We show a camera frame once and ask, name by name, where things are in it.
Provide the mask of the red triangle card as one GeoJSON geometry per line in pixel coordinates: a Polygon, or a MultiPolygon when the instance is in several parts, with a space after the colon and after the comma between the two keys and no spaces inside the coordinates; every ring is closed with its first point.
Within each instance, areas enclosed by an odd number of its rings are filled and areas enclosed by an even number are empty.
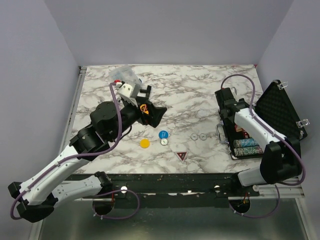
{"type": "Polygon", "coordinates": [[[177,158],[181,161],[181,162],[185,162],[185,160],[187,159],[188,156],[188,152],[187,151],[176,151],[175,155],[177,156],[177,158]]]}

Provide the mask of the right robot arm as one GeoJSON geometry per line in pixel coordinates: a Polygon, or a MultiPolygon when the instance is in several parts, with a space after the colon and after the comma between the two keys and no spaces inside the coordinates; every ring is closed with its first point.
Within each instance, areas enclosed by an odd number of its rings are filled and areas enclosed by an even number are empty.
{"type": "Polygon", "coordinates": [[[244,99],[236,100],[230,88],[216,91],[215,97],[229,143],[232,144],[240,138],[240,134],[236,132],[236,127],[240,127],[262,149],[262,159],[258,167],[237,172],[232,176],[230,191],[234,195],[243,195],[248,186],[282,183],[303,172],[298,139],[286,137],[273,129],[244,99]]]}

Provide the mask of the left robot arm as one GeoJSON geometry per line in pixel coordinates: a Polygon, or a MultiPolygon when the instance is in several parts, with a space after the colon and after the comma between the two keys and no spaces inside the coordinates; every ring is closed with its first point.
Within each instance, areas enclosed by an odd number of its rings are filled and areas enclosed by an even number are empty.
{"type": "Polygon", "coordinates": [[[43,170],[24,182],[8,186],[14,201],[10,209],[13,220],[35,223],[48,217],[58,206],[83,197],[107,197],[121,191],[105,172],[98,171],[84,180],[63,185],[72,173],[111,152],[121,141],[123,132],[135,122],[156,128],[166,107],[156,107],[149,100],[138,106],[117,102],[100,103],[90,114],[90,124],[78,131],[65,149],[43,170]]]}

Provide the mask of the clear dealer button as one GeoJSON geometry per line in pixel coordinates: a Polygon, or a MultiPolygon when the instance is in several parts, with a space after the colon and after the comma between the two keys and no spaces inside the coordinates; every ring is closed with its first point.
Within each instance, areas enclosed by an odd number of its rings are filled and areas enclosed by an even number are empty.
{"type": "Polygon", "coordinates": [[[200,118],[207,117],[207,116],[208,116],[208,112],[207,112],[205,109],[200,109],[200,110],[198,111],[197,115],[198,115],[200,118]]]}

